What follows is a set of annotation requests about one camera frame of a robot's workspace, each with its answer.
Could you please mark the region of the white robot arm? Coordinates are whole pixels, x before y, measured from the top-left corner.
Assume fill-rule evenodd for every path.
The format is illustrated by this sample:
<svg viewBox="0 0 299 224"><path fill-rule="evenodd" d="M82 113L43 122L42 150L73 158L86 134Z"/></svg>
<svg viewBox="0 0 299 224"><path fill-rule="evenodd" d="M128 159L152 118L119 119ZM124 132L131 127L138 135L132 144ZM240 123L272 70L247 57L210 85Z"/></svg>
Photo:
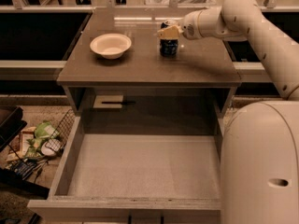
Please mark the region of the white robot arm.
<svg viewBox="0 0 299 224"><path fill-rule="evenodd" d="M159 30L161 39L246 39L280 95L239 109L221 147L221 224L299 224L299 44L256 0L224 0Z"/></svg>

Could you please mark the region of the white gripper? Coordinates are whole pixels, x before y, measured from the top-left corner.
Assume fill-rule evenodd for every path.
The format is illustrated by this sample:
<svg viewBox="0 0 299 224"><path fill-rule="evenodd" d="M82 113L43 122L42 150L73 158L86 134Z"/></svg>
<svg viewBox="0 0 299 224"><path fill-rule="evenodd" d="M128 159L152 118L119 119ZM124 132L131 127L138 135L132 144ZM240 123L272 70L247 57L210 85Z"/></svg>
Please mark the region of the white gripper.
<svg viewBox="0 0 299 224"><path fill-rule="evenodd" d="M201 39L199 29L199 16L201 11L193 11L184 16L180 21L170 19L168 27L158 31L158 37L162 40L177 40L180 35L189 40Z"/></svg>

